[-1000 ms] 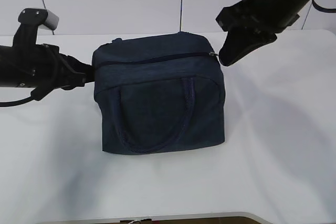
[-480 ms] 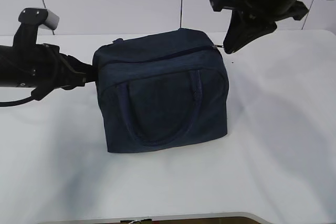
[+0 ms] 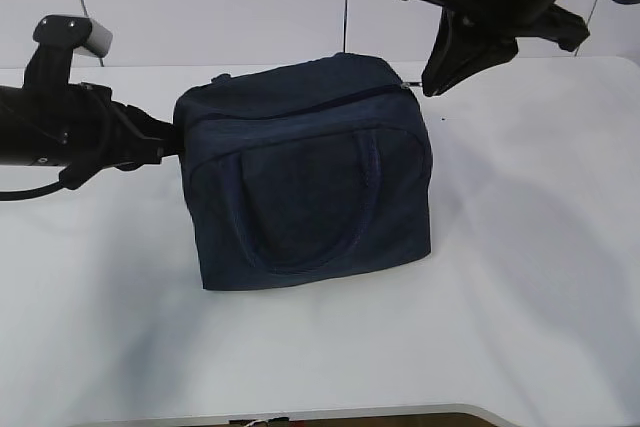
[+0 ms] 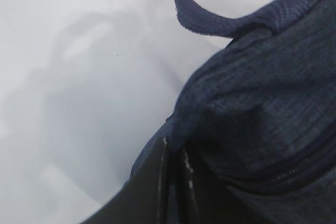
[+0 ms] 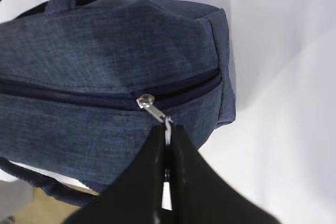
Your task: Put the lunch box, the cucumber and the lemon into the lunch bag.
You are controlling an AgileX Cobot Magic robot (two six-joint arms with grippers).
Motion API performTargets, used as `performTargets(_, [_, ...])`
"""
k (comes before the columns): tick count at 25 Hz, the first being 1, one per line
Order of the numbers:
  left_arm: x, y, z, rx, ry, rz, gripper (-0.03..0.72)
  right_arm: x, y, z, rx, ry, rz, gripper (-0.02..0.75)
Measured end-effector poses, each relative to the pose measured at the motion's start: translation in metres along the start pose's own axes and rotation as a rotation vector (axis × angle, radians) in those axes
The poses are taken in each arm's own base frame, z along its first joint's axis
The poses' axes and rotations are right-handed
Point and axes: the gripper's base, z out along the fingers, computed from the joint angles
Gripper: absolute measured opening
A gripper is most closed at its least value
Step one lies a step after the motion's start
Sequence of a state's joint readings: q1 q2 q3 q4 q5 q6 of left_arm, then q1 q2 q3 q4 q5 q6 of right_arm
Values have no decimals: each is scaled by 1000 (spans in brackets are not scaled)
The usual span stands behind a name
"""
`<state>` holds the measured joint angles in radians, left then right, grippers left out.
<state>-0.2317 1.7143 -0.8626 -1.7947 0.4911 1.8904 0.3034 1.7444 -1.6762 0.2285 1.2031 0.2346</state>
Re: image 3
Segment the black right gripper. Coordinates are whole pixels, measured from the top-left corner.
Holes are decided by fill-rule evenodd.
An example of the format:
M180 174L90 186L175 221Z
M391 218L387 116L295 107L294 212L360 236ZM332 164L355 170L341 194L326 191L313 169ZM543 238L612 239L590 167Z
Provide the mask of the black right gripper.
M541 38L573 52L589 37L586 21L557 0L420 1L441 8L422 72L425 96L442 95L471 76L510 62L518 54L517 38ZM483 38L490 41L479 43Z

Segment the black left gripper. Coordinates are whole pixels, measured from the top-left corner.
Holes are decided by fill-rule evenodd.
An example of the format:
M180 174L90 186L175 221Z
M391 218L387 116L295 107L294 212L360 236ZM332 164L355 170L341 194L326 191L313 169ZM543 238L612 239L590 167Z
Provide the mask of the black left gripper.
M65 130L66 166L58 176L63 188L76 190L104 169L133 171L183 153L178 127L114 101L111 88L80 83L69 89L79 113Z

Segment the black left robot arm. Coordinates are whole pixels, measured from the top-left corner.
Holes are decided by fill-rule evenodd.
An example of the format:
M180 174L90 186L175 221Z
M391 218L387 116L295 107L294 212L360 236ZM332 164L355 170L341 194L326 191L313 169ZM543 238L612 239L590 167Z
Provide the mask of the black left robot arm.
M1 88L1 164L61 169L51 184L3 191L3 202L76 190L105 169L133 171L182 151L179 129L113 100L109 87Z

